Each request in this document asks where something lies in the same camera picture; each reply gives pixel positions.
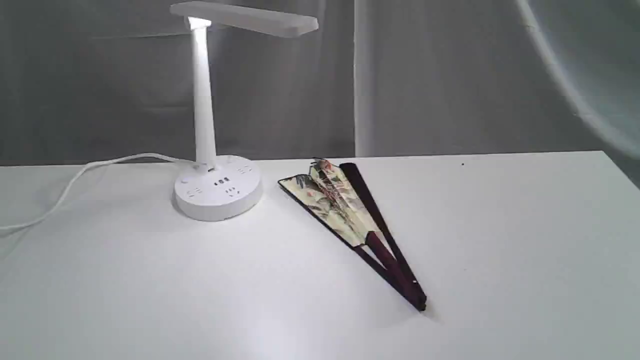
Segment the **painted paper folding fan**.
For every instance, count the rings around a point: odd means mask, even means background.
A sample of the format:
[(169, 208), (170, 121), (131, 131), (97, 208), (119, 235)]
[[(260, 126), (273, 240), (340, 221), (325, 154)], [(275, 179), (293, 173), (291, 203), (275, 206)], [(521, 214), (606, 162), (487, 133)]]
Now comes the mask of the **painted paper folding fan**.
[(315, 158), (306, 174), (281, 178), (278, 186), (418, 312), (425, 312), (428, 297), (354, 162)]

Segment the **grey backdrop curtain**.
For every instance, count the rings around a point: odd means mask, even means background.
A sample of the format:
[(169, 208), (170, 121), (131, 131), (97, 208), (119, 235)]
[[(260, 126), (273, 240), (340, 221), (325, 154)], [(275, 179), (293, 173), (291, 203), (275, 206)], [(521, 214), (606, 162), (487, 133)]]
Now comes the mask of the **grey backdrop curtain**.
[[(172, 0), (3, 0), (1, 164), (195, 157)], [(637, 0), (233, 0), (311, 16), (207, 34), (215, 141), (252, 160), (602, 150), (639, 184)]]

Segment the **white desk lamp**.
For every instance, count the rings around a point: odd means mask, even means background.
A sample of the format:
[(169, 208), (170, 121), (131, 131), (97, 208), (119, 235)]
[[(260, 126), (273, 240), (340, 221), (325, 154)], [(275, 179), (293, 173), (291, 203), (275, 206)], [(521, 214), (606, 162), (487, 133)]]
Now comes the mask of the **white desk lamp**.
[(217, 154), (208, 28), (222, 25), (279, 38), (297, 38), (318, 30), (318, 19), (199, 0), (172, 4), (169, 11), (185, 18), (190, 30), (196, 150), (195, 164), (174, 182), (174, 201), (191, 219), (224, 221), (251, 210), (261, 200), (263, 186), (253, 161)]

